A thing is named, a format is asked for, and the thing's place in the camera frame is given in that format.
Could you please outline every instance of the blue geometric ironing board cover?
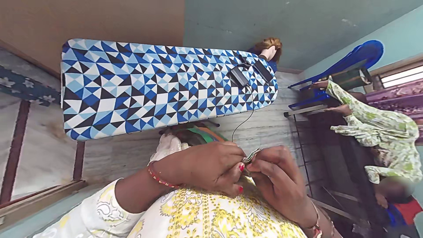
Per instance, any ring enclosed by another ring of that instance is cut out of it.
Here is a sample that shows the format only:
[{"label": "blue geometric ironing board cover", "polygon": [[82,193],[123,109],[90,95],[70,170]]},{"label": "blue geometric ironing board cover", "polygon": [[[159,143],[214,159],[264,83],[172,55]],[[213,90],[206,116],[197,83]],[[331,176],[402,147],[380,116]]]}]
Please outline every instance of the blue geometric ironing board cover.
[{"label": "blue geometric ironing board cover", "polygon": [[[237,87],[228,72],[238,55],[260,60],[271,82],[240,67],[253,93]],[[257,110],[277,96],[267,62],[237,50],[71,39],[60,67],[64,129],[79,141]]]}]

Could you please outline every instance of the hand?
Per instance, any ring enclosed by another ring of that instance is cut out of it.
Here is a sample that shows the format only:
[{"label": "hand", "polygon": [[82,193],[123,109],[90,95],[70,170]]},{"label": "hand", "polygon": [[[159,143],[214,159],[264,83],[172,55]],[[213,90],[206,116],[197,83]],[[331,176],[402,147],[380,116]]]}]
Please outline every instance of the hand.
[{"label": "hand", "polygon": [[247,169],[273,208],[301,228],[316,224],[316,210],[306,195],[302,175],[287,147],[261,150]]},{"label": "hand", "polygon": [[157,161],[154,169],[168,183],[236,196],[243,190],[235,183],[244,170],[244,157],[244,151],[233,142],[212,142],[168,155]]},{"label": "hand", "polygon": [[312,83],[310,85],[310,89],[326,89],[327,86],[329,84],[328,80],[324,80],[324,81],[317,81],[315,83]]},{"label": "hand", "polygon": [[380,193],[375,193],[377,204],[381,205],[383,208],[388,208],[388,201],[385,196]]}]

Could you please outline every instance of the bracelet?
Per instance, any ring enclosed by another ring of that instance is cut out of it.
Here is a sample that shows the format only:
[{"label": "bracelet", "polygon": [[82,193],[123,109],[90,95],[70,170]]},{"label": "bracelet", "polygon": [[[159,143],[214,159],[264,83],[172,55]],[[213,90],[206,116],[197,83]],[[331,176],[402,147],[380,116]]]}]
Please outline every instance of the bracelet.
[{"label": "bracelet", "polygon": [[321,232],[321,229],[320,229],[320,226],[319,226],[319,219],[320,219],[319,212],[317,211],[317,208],[314,205],[314,203],[311,202],[311,204],[313,204],[314,210],[316,211],[317,221],[316,221],[316,224],[314,226],[307,227],[306,229],[313,230],[313,238],[321,238],[322,232]]},{"label": "bracelet", "polygon": [[164,186],[168,186],[168,187],[171,187],[171,188],[179,188],[182,184],[178,184],[178,185],[174,185],[174,184],[170,184],[170,183],[168,183],[168,182],[165,182],[165,181],[163,181],[163,180],[161,180],[158,176],[157,176],[157,174],[154,172],[154,170],[153,170],[153,164],[155,163],[155,161],[152,161],[148,166],[147,166],[147,168],[148,168],[148,173],[153,177],[153,179],[154,180],[156,180],[157,182],[159,182],[159,183],[161,183],[161,184],[163,184]]},{"label": "bracelet", "polygon": [[[322,233],[320,226],[319,226],[319,219],[320,219],[319,212],[317,210],[316,205],[314,205],[313,202],[311,202],[311,204],[313,204],[314,210],[316,211],[317,221],[316,221],[316,224],[314,226],[308,227],[306,229],[313,230],[313,238],[321,238],[323,233]],[[324,213],[323,213],[323,215],[326,217],[326,219],[328,219],[330,221],[330,223],[332,225],[332,231],[331,231],[330,237],[333,237],[334,234],[335,234],[335,225],[333,224],[333,221],[330,219],[330,217],[326,216]]]}]

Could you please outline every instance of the white patterned sleeve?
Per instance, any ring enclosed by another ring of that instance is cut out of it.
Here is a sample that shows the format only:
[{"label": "white patterned sleeve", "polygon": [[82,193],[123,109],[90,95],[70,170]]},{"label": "white patterned sleeve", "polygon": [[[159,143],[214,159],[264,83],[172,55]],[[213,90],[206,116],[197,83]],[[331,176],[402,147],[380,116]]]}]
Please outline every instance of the white patterned sleeve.
[{"label": "white patterned sleeve", "polygon": [[115,197],[118,180],[104,187],[34,238],[123,238],[127,237],[144,212],[125,211]]},{"label": "white patterned sleeve", "polygon": [[348,126],[331,126],[330,129],[344,136],[354,136],[365,147],[373,147],[380,143],[380,129],[362,123],[353,115],[346,116],[344,119]]}]

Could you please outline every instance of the brown wig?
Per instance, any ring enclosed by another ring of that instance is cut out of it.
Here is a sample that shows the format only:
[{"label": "brown wig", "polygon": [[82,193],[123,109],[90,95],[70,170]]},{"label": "brown wig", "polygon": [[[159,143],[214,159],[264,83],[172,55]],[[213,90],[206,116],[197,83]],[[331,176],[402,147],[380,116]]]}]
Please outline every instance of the brown wig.
[{"label": "brown wig", "polygon": [[279,63],[279,58],[282,55],[282,43],[279,38],[269,37],[261,42],[254,45],[254,49],[257,51],[262,51],[264,49],[269,49],[270,47],[275,46],[276,53],[272,59],[276,59],[276,63]]}]

